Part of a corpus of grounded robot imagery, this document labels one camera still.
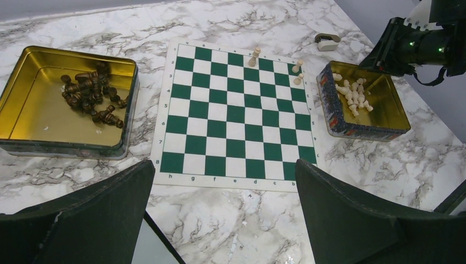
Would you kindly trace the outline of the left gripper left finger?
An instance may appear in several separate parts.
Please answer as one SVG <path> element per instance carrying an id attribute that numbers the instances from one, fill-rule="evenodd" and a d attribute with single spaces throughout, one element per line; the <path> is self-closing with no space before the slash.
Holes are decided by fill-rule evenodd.
<path id="1" fill-rule="evenodd" d="M 155 168 L 141 161 L 105 180 L 1 214 L 1 263 L 130 263 Z"/>

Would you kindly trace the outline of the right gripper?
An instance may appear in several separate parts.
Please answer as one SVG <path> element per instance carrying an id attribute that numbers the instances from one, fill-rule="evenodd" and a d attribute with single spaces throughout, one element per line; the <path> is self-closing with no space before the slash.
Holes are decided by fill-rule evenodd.
<path id="1" fill-rule="evenodd" d="M 445 29 L 414 29 L 392 18 L 381 39 L 359 64 L 364 70 L 393 76 L 415 75 L 422 65 L 447 68 L 448 33 Z"/>

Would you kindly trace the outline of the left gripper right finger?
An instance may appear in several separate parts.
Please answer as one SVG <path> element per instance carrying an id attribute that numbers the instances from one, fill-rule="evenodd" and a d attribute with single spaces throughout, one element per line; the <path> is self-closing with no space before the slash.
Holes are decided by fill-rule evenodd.
<path id="1" fill-rule="evenodd" d="M 306 160 L 295 178 L 316 263 L 465 263 L 465 215 L 403 206 Z"/>

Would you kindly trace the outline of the light pawn chess piece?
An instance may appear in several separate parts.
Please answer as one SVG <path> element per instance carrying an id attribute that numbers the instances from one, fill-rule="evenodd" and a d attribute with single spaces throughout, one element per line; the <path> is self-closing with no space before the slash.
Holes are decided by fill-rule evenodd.
<path id="1" fill-rule="evenodd" d="M 300 73 L 297 77 L 295 77 L 295 79 L 293 80 L 293 83 L 295 85 L 300 85 L 303 81 L 303 77 L 304 77 L 303 73 Z"/>

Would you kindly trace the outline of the light king chess piece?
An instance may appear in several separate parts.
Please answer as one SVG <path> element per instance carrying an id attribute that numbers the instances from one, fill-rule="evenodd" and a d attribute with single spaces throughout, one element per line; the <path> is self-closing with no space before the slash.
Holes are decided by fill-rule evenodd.
<path id="1" fill-rule="evenodd" d="M 252 67 L 252 68 L 253 68 L 253 67 L 256 66 L 256 64 L 257 64 L 257 59 L 258 59 L 260 53 L 261 53 L 261 49 L 260 49 L 259 47 L 256 47 L 256 48 L 253 50 L 252 55 L 251 55 L 251 58 L 250 58 L 249 61 L 248 61 L 248 66 L 249 66 L 249 67 Z"/>

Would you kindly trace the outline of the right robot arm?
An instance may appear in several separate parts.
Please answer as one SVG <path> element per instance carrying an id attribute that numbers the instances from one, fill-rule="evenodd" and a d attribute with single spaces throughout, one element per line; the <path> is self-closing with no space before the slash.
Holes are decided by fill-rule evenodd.
<path id="1" fill-rule="evenodd" d="M 407 17 L 390 19 L 359 67 L 415 76 L 421 65 L 441 66 L 440 79 L 465 73 L 465 1 L 420 1 Z"/>

